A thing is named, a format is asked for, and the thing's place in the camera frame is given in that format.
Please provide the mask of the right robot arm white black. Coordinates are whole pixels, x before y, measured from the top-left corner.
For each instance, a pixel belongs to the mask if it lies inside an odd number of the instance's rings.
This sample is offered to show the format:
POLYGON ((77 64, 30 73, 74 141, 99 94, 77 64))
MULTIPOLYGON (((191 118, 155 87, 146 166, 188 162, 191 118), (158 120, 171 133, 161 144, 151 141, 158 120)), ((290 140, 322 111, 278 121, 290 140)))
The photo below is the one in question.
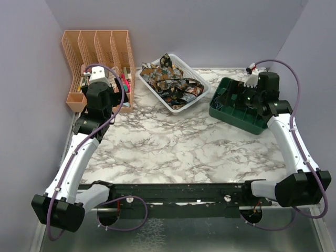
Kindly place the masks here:
POLYGON ((280 182, 256 180, 241 192, 246 205, 260 197, 278 202, 282 207, 317 204, 331 182, 308 152, 295 125, 294 112, 287 100, 279 99, 280 77, 274 72, 260 72, 249 81, 234 84, 235 107, 255 109, 273 133, 285 162, 287 176, 280 182))

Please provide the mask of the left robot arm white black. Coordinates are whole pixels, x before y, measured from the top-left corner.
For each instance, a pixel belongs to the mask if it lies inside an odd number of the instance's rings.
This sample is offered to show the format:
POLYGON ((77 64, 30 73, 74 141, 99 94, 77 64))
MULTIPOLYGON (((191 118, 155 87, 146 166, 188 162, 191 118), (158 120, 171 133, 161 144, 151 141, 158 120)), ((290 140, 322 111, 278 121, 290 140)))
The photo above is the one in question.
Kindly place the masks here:
POLYGON ((110 207, 116 194, 107 182, 95 182, 85 192, 77 190, 87 164, 116 116, 114 106, 122 106, 124 88, 115 93, 107 83, 98 81, 83 87, 87 105, 75 122, 69 150, 50 186, 43 195, 35 195, 31 205, 39 221, 47 228, 76 232, 85 215, 102 204, 110 207))

